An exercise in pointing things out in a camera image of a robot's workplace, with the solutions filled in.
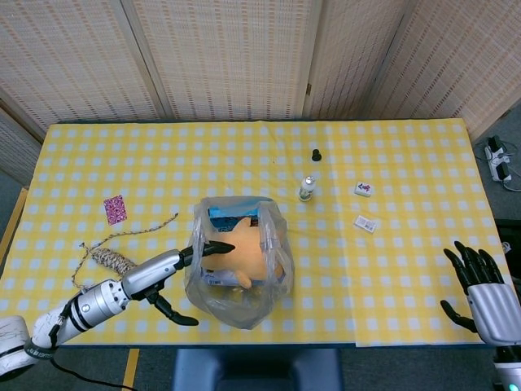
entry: woven screen panel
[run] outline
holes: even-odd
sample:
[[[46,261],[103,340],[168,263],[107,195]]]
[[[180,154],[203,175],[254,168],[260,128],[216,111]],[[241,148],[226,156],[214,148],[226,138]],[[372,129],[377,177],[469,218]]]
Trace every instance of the woven screen panel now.
[[[360,115],[407,0],[324,2],[304,115],[348,119]]]
[[[108,1],[0,2],[1,87],[43,129],[157,119]]]
[[[521,2],[422,0],[389,55],[368,116],[462,117],[477,138],[521,98]]]
[[[306,43],[313,48],[304,39],[312,2],[135,1],[175,117],[299,116],[301,58]]]
[[[0,112],[0,169],[27,186],[39,155],[39,143]]]

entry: table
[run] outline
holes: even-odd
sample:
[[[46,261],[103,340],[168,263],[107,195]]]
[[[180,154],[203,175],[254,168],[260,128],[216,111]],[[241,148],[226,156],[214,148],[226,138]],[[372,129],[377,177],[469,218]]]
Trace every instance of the table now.
[[[322,161],[311,160],[314,148]],[[309,174],[317,189],[302,203]],[[357,181],[374,194],[354,195]],[[128,218],[109,226],[103,201],[117,195]],[[253,331],[236,330],[192,306],[175,275],[163,294],[198,327],[136,302],[70,344],[469,343],[476,336],[438,304],[446,298],[470,312],[442,249],[456,239],[485,248],[510,282],[463,120],[53,125],[0,280],[0,316],[22,314],[31,328],[71,297],[81,242],[179,212],[161,231],[108,247],[135,262],[184,248],[194,205],[214,195],[278,202],[296,264],[293,293]],[[374,234],[353,225],[359,214],[377,222]],[[83,283],[115,277],[91,260],[78,275]]]

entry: black cap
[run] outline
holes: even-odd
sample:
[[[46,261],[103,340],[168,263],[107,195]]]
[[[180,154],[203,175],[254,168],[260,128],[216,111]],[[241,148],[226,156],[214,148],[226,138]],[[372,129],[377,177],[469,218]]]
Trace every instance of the black cap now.
[[[312,161],[320,161],[322,159],[322,155],[318,149],[313,149],[313,154],[311,156]]]

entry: rope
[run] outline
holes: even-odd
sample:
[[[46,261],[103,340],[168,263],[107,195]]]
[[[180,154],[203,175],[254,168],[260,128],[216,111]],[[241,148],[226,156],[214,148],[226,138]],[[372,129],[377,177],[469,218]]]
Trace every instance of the rope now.
[[[178,215],[178,213],[175,213],[166,222],[163,222],[163,223],[159,224],[158,226],[155,226],[152,228],[147,228],[146,230],[124,231],[124,232],[120,232],[118,234],[110,234],[109,236],[107,236],[107,238],[103,239],[101,242],[95,244],[94,246],[92,246],[90,248],[85,246],[85,243],[80,244],[80,247],[83,247],[85,249],[85,254],[81,258],[80,263],[77,266],[76,270],[74,270],[74,274],[71,276],[72,283],[74,284],[74,286],[79,289],[86,288],[85,285],[80,285],[76,282],[76,276],[89,255],[92,257],[92,259],[94,259],[96,261],[97,264],[99,264],[101,266],[105,266],[108,269],[114,270],[119,276],[123,277],[131,269],[136,267],[136,264],[133,263],[130,259],[124,257],[123,255],[121,255],[115,251],[112,251],[109,248],[99,248],[99,246],[101,246],[102,244],[105,244],[110,239],[114,239],[118,236],[140,235],[140,234],[146,234],[149,232],[154,232],[154,231],[160,230],[161,228],[168,225],[171,221],[175,220],[177,215]]]

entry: robotic hand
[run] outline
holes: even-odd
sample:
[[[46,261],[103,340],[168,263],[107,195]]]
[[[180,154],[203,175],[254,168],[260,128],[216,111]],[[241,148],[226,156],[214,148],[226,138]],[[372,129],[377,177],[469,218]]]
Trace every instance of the robotic hand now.
[[[447,316],[457,325],[496,346],[494,365],[507,391],[521,390],[521,306],[510,286],[505,284],[496,262],[484,250],[454,245],[460,258],[447,248],[444,250],[452,262],[456,275],[474,318],[458,314],[445,300],[440,302]]]
[[[203,257],[229,253],[234,246],[210,241],[204,245]],[[129,301],[147,299],[168,319],[184,326],[196,326],[197,319],[172,310],[159,292],[164,281],[192,262],[192,247],[181,252],[169,250],[133,268],[120,281],[108,279],[80,291],[67,302],[42,315],[29,337],[20,316],[0,319],[0,381],[12,379],[39,360],[51,359],[58,346],[75,336],[123,312]]]

